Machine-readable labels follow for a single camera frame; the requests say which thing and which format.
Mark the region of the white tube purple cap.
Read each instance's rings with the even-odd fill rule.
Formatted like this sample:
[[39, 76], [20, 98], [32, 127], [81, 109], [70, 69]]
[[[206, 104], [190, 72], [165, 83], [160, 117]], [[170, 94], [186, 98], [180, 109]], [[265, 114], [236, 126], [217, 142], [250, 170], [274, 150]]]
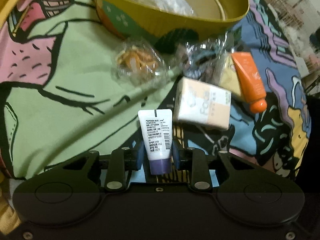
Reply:
[[138, 111], [150, 172], [163, 175], [172, 171], [172, 110]]

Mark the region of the beige tissue pack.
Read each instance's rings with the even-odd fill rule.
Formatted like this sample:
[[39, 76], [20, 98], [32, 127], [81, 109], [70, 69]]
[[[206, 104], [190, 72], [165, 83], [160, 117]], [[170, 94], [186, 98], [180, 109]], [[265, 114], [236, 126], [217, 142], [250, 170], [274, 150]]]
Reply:
[[186, 77], [178, 82], [174, 121], [227, 130], [230, 110], [230, 91]]

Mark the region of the clear bag orange snacks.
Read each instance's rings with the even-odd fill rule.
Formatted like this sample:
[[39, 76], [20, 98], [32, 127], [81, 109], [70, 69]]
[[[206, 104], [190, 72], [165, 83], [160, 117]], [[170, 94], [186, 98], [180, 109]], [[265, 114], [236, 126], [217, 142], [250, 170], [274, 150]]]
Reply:
[[162, 55], [145, 39], [129, 38], [115, 50], [114, 73], [134, 86], [144, 84], [158, 88], [167, 83], [169, 68]]

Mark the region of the yellow cartoon tissue pack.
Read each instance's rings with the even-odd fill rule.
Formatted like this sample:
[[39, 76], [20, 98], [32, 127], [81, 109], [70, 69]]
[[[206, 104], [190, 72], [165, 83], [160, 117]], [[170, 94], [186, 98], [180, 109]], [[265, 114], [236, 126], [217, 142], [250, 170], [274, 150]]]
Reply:
[[223, 53], [217, 63], [217, 85], [232, 93], [238, 101], [244, 102], [238, 75], [230, 53]]

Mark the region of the clear bag dark items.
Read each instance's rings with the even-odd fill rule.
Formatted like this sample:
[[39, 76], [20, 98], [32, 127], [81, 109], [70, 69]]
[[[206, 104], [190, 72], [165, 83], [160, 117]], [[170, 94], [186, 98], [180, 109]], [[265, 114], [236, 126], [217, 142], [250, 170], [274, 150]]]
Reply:
[[234, 44], [235, 39], [231, 33], [202, 42], [180, 43], [176, 47], [170, 64], [187, 78], [211, 83], [218, 60]]

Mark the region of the orange tube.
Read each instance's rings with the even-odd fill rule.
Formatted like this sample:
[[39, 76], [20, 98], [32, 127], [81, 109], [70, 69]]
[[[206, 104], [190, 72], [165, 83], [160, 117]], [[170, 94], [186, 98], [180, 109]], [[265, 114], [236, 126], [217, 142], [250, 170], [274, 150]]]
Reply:
[[242, 94], [249, 104], [252, 113], [262, 113], [267, 109], [266, 91], [263, 81], [249, 52], [231, 53], [232, 60], [238, 75]]

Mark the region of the colourful cartoon bedspread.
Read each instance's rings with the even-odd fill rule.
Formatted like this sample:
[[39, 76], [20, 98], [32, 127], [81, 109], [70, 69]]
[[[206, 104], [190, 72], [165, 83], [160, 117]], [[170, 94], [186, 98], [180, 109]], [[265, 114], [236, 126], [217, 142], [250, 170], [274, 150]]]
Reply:
[[[234, 30], [267, 95], [253, 114], [232, 101], [227, 131], [175, 124], [185, 147], [227, 150], [284, 177], [300, 168], [311, 135], [306, 95], [289, 45], [264, 0]], [[120, 40], [94, 0], [18, 0], [1, 29], [1, 170], [31, 178], [87, 150], [109, 154], [141, 137], [138, 111], [172, 108], [178, 77], [162, 87], [116, 78]]]

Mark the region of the round yellow tin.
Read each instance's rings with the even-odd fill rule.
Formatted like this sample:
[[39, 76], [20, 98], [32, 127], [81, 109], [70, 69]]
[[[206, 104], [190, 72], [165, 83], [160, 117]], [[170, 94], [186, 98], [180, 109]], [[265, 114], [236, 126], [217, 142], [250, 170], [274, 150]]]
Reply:
[[95, 0], [103, 25], [120, 38], [151, 44], [203, 40], [227, 31], [249, 11], [249, 0]]

